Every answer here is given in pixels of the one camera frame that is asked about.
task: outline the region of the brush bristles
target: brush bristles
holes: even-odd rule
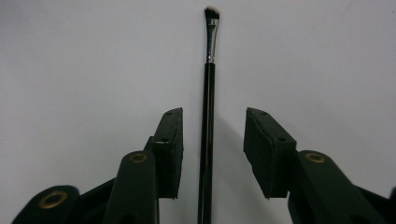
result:
[[[219,13],[218,9],[215,7],[211,7],[211,6],[209,6],[205,9],[205,16],[206,16],[207,20],[211,20],[211,19],[219,20],[220,19],[220,13]]]

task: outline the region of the metal ferrule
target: metal ferrule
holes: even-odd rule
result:
[[[206,62],[215,62],[215,47],[216,47],[216,35],[218,33],[219,20],[211,19],[206,20],[207,30],[207,50],[206,50]]]

